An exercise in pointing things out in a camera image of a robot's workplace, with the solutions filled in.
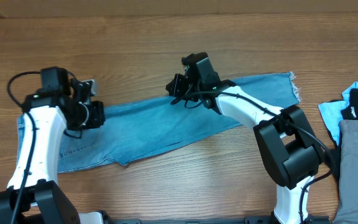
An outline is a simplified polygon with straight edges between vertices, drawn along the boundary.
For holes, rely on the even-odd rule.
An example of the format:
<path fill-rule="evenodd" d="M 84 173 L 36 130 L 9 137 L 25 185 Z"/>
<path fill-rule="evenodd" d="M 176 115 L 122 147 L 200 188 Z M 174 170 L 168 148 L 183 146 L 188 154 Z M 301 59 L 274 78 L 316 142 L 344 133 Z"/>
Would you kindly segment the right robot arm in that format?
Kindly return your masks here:
<path fill-rule="evenodd" d="M 329 223 L 327 216 L 307 211 L 310 186 L 323 163 L 323 145 L 304 112 L 293 105 L 272 106 L 248 95 L 235 82 L 221 80 L 208 54 L 189 54 L 181 60 L 184 74 L 166 85 L 179 101 L 200 101 L 205 108 L 252 129 L 268 175 L 277 185 L 277 201 L 270 215 L 248 216 L 245 223 Z"/>

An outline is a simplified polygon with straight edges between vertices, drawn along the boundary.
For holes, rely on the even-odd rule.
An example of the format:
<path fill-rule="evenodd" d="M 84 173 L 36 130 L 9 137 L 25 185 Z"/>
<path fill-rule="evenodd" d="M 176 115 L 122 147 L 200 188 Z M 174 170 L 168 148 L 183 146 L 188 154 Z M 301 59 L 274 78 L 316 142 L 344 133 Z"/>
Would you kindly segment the light blue denim jeans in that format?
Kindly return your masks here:
<path fill-rule="evenodd" d="M 300 102 L 292 72 L 237 78 L 247 94 L 282 108 Z M 233 118 L 203 106 L 186 109 L 171 105 L 171 96 L 133 101 L 104 109 L 100 128 L 84 130 L 81 139 L 62 136 L 57 153 L 58 172 L 92 169 L 112 163 L 123 166 L 192 144 L 241 126 Z"/>

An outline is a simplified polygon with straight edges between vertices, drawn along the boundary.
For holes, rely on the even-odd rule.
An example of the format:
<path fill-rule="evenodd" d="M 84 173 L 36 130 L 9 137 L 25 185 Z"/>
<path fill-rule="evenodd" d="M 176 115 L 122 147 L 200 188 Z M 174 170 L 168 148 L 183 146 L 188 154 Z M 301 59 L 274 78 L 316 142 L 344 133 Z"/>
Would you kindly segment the black garment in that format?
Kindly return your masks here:
<path fill-rule="evenodd" d="M 343 119 L 358 120 L 358 89 L 352 89 L 350 91 L 349 106 L 344 110 L 342 110 L 341 114 Z M 333 177 L 338 182 L 340 178 L 340 163 L 341 163 L 341 136 L 340 136 L 339 145 L 336 146 L 334 144 L 334 149 L 329 149 L 328 152 L 325 152 L 324 158 L 325 158 L 325 164 L 329 168 L 332 168 Z"/>

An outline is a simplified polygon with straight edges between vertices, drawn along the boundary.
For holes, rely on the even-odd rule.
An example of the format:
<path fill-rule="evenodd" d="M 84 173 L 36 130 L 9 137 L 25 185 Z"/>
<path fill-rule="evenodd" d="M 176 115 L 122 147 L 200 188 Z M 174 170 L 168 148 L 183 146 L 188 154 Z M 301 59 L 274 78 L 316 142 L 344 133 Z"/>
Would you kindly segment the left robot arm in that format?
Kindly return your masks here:
<path fill-rule="evenodd" d="M 41 87 L 18 103 L 24 135 L 16 169 L 0 192 L 0 223 L 107 223 L 102 212 L 79 213 L 58 186 L 63 136 L 105 122 L 101 101 L 93 101 L 93 79 L 79 81 L 61 67 L 37 72 Z"/>

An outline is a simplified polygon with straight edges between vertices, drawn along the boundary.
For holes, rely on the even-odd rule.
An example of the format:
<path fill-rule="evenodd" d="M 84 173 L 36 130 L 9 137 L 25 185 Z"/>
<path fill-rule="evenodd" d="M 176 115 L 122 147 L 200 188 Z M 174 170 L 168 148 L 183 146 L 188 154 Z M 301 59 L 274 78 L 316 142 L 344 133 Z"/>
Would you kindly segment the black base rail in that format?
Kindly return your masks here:
<path fill-rule="evenodd" d="M 244 218 L 212 218 L 212 219 L 184 219 L 184 220 L 141 220 L 138 218 L 111 218 L 105 211 L 101 211 L 103 223 L 108 224 L 279 224 L 279 220 L 271 215 L 247 216 Z"/>

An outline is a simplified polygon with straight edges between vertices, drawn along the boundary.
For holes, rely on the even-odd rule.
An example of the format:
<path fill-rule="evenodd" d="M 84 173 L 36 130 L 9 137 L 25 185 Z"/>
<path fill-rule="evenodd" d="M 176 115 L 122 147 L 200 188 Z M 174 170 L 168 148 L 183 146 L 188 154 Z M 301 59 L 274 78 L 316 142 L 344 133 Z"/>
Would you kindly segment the light blue cloth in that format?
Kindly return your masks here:
<path fill-rule="evenodd" d="M 352 89 L 358 89 L 358 82 L 354 82 L 349 88 L 342 92 L 343 100 L 325 102 L 318 105 L 331 140 L 336 146 L 339 145 L 341 136 L 339 128 L 339 123 L 343 120 L 341 111 L 349 106 L 350 91 Z"/>

